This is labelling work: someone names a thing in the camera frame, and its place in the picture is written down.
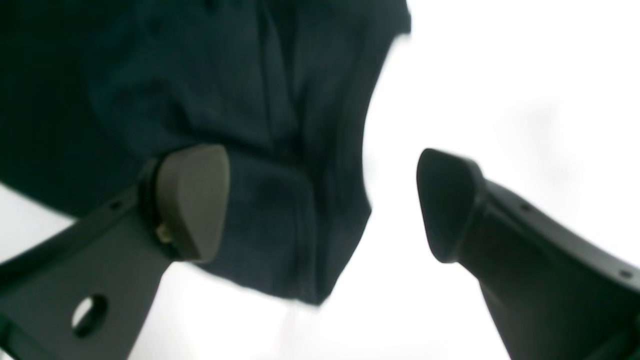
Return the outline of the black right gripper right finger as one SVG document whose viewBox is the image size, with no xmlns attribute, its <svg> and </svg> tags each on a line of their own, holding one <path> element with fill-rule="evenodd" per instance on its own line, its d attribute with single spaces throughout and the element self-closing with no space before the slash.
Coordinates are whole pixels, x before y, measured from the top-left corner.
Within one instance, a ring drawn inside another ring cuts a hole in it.
<svg viewBox="0 0 640 360">
<path fill-rule="evenodd" d="M 637 360 L 640 272 L 471 159 L 427 148 L 416 185 L 434 257 L 478 280 L 512 360 Z"/>
</svg>

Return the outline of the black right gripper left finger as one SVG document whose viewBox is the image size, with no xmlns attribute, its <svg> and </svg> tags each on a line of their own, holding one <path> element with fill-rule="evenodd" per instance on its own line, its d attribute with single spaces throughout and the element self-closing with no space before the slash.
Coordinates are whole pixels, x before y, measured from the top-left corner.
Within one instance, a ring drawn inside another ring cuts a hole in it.
<svg viewBox="0 0 640 360">
<path fill-rule="evenodd" d="M 126 360 L 173 262 L 207 263 L 230 192 L 222 145 L 151 160 L 141 180 L 1 264 L 1 349 L 15 360 Z"/>
</svg>

